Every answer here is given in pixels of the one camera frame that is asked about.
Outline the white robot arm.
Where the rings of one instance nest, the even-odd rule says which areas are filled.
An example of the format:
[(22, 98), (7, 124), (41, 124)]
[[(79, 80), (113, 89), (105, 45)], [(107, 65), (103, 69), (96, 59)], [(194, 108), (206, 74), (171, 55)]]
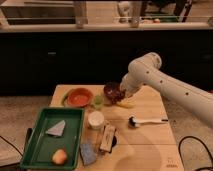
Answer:
[(155, 52), (132, 60), (120, 84), (125, 96), (132, 96), (143, 84), (149, 85), (213, 128), (213, 94), (164, 74), (161, 65), (161, 57)]

